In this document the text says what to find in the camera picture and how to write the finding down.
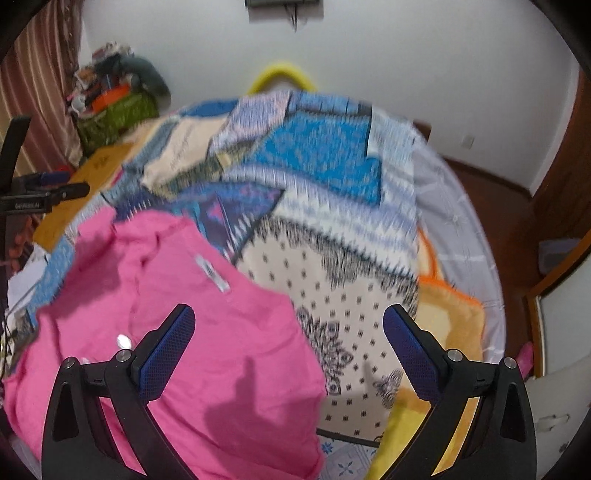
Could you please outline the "yellow curved headboard tube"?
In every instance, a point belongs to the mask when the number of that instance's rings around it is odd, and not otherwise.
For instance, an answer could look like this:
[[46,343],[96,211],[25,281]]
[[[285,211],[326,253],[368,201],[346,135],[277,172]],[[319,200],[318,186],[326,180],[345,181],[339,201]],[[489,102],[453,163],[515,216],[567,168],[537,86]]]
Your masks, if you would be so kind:
[[315,92],[318,90],[311,78],[304,71],[290,62],[276,62],[267,65],[254,78],[247,94],[259,94],[270,90],[280,83],[287,83],[297,90]]

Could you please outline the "grey white bed sheet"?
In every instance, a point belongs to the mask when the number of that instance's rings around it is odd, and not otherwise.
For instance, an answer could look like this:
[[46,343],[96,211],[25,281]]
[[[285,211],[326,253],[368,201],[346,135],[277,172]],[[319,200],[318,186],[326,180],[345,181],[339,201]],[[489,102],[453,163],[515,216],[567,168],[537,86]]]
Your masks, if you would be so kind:
[[484,360],[496,364],[505,356],[505,302],[484,228],[456,174],[423,137],[415,141],[412,159],[419,225],[434,247],[444,279],[483,305]]

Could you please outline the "white papers stack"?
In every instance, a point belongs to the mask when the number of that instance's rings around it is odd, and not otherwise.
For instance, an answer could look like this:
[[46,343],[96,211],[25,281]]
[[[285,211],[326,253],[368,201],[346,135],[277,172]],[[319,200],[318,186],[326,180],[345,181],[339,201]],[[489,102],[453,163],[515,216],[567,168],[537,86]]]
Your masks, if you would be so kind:
[[41,246],[36,243],[32,246],[32,253],[24,267],[8,281],[8,318],[13,317],[31,301],[50,258]]

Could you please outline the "white wall socket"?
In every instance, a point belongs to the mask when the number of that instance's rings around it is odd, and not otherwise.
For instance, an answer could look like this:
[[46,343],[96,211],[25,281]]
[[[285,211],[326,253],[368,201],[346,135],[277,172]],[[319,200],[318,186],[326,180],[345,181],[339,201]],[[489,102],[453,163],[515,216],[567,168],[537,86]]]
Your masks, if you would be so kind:
[[461,142],[461,146],[464,149],[470,150],[473,148],[475,142],[475,137],[473,135],[467,134],[463,137],[462,142]]

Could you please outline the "orange box on pile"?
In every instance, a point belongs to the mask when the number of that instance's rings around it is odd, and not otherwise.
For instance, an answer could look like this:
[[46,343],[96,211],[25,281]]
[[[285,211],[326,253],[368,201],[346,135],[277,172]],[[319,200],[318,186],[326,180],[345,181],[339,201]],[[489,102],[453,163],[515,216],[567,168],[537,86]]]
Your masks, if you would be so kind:
[[97,114],[106,109],[108,106],[120,101],[131,92],[131,87],[127,84],[118,85],[111,90],[105,91],[98,95],[91,103],[91,110]]

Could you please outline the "green patterned storage bag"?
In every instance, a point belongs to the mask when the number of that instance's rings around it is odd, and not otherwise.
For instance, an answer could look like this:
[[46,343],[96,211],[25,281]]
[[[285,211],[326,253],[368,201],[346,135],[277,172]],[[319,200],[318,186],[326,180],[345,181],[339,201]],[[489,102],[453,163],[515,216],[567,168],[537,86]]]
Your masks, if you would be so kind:
[[127,95],[100,113],[77,118],[76,128],[83,154],[90,156],[97,149],[116,143],[128,130],[158,116],[153,97],[147,92],[139,92]]

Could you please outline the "orange yellow plush blanket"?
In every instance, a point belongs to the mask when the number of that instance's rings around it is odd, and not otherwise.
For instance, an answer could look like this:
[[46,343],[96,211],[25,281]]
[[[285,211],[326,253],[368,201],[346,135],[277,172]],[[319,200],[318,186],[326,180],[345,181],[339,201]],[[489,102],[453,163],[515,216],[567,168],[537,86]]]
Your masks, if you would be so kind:
[[[481,302],[444,280],[434,247],[418,232],[419,289],[417,325],[432,333],[444,349],[457,349],[468,359],[481,361],[486,314]],[[425,420],[431,405],[421,400],[408,378],[394,397],[394,407],[367,479],[379,479],[403,452]]]

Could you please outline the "striped pink curtain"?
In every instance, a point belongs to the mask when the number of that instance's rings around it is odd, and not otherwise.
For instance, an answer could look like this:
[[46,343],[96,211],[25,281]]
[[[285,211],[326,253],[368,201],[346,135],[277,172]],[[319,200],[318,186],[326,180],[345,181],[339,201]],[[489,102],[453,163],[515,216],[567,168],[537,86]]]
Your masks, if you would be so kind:
[[81,39],[81,1],[50,1],[27,24],[1,62],[1,131],[19,115],[31,123],[16,173],[76,167],[82,147],[67,112]]

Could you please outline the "wall mounted black device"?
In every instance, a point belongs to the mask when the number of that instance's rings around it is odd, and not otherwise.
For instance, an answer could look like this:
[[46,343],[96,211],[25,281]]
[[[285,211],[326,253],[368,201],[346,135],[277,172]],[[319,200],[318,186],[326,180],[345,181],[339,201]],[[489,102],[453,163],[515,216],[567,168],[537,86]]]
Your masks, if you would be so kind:
[[320,0],[245,0],[246,8],[270,8],[279,6],[315,5]]

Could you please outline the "brown wooden board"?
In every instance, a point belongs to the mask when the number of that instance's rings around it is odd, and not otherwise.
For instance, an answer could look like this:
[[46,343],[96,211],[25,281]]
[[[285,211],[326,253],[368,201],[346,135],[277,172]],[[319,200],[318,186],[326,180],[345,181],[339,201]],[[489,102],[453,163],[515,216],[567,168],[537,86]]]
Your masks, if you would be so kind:
[[44,216],[36,228],[33,241],[44,250],[51,252],[76,214],[95,194],[110,183],[132,146],[132,143],[124,143],[96,150],[76,171],[68,184],[71,193],[87,191],[87,194],[81,198],[62,201],[55,206],[50,213]]

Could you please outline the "patchwork patterned bedspread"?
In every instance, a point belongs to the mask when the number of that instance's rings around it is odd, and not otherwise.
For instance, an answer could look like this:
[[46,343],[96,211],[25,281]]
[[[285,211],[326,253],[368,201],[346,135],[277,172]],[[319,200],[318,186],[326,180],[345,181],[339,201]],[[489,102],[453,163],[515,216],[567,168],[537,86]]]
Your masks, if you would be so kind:
[[164,121],[67,227],[7,381],[42,452],[61,363],[136,347],[179,304],[194,333],[148,408],[201,479],[315,479],[318,429],[375,440],[400,373],[381,320],[418,303],[408,121],[345,97],[273,92]]

